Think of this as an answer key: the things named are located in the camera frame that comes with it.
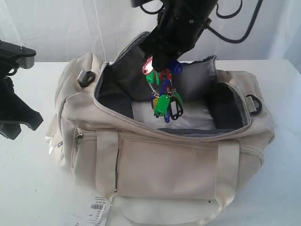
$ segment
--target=bag handle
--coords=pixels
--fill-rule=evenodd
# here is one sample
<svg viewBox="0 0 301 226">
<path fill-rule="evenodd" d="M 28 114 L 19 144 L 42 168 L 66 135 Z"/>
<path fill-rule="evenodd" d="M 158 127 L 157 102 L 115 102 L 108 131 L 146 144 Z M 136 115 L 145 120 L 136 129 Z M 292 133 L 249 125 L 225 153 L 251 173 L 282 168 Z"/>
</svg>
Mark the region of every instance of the bag handle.
<svg viewBox="0 0 301 226">
<path fill-rule="evenodd" d="M 219 141 L 217 174 L 214 188 L 215 199 L 219 204 L 218 209 L 203 219 L 188 223 L 170 224 L 170 226 L 188 226 L 192 223 L 194 223 L 196 226 L 203 226 L 209 223 L 214 218 L 216 218 L 222 212 L 222 210 L 233 201 L 235 197 L 238 180 L 238 166 L 239 142 L 236 140 Z M 118 213 L 123 215 L 133 226 L 154 226 L 151 224 L 139 224 L 129 219 L 127 216 L 122 214 L 120 210 L 114 207 L 114 204 L 111 202 L 111 200 L 109 200 L 109 202 L 111 203 L 111 207 L 113 207 Z"/>
</svg>

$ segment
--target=beige duffel bag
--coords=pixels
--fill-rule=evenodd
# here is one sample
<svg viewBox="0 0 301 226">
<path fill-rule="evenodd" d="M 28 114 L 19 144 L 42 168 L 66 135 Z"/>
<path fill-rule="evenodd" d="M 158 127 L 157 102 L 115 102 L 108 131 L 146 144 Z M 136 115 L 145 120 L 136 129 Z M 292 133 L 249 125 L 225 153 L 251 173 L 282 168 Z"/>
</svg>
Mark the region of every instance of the beige duffel bag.
<svg viewBox="0 0 301 226">
<path fill-rule="evenodd" d="M 201 100 L 193 100 L 189 85 L 182 87 L 184 115 L 167 124 L 145 100 L 151 93 L 145 78 L 129 78 L 130 69 L 116 75 L 118 61 L 110 67 L 86 54 L 68 64 L 47 134 L 50 151 L 73 172 L 76 184 L 95 187 L 111 201 L 215 200 L 217 209 L 196 221 L 206 224 L 259 170 L 263 149 L 274 138 L 255 76 L 216 71 L 215 57 L 185 65 L 184 75 L 205 71 L 216 84 Z"/>
</svg>

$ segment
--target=barcode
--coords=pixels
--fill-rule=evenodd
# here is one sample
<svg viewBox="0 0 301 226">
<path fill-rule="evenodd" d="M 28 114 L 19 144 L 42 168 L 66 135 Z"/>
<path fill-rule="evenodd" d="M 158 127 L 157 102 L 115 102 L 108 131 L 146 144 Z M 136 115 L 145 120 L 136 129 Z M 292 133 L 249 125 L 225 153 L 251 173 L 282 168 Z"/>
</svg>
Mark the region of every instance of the barcode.
<svg viewBox="0 0 301 226">
<path fill-rule="evenodd" d="M 91 205 L 90 207 L 91 209 L 95 209 L 95 210 L 102 210 L 103 209 L 103 205 Z"/>
</svg>

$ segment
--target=black cable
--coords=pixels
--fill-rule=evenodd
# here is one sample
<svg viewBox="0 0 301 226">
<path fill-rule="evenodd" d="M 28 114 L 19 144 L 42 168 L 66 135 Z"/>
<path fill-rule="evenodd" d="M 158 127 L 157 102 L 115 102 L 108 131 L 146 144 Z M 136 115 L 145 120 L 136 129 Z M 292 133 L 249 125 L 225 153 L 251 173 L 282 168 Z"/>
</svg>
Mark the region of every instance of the black cable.
<svg viewBox="0 0 301 226">
<path fill-rule="evenodd" d="M 228 38 L 222 36 L 221 34 L 219 34 L 216 30 L 214 30 L 209 25 L 207 26 L 207 29 L 209 31 L 211 31 L 213 34 L 215 34 L 217 37 L 219 37 L 220 39 L 222 39 L 223 41 L 226 41 L 226 42 L 229 42 L 229 43 L 233 43 L 233 44 L 242 43 L 244 40 L 247 39 L 247 37 L 249 36 L 249 34 L 250 34 L 250 32 L 251 32 L 251 30 L 252 30 L 252 28 L 254 26 L 254 23 L 255 23 L 255 20 L 257 18 L 257 15 L 258 15 L 258 12 L 259 12 L 259 9 L 261 7 L 262 2 L 263 2 L 263 0 L 258 0 L 256 8 L 255 8 L 253 16 L 252 16 L 252 19 L 251 19 L 250 24 L 248 26 L 248 29 L 247 29 L 246 33 L 244 34 L 244 36 L 241 39 L 238 39 L 238 40 L 228 39 Z"/>
<path fill-rule="evenodd" d="M 216 4 L 216 15 L 217 15 L 217 17 L 221 18 L 221 19 L 230 19 L 230 18 L 235 17 L 238 13 L 240 13 L 241 8 L 243 7 L 243 0 L 240 0 L 240 6 L 239 6 L 238 10 L 236 10 L 234 13 L 232 13 L 230 15 L 224 16 L 224 15 L 219 14 L 218 13 L 218 7 L 219 7 L 219 5 L 217 3 Z"/>
<path fill-rule="evenodd" d="M 151 14 L 151 15 L 155 15 L 155 14 L 158 14 L 159 12 L 161 12 L 161 11 L 164 9 L 164 4 L 162 5 L 162 7 L 161 7 L 160 9 L 158 9 L 158 10 L 155 11 L 155 12 L 147 11 L 147 10 L 143 7 L 143 4 L 142 4 L 142 3 L 140 4 L 140 8 L 142 9 L 142 11 L 143 11 L 144 13 Z"/>
</svg>

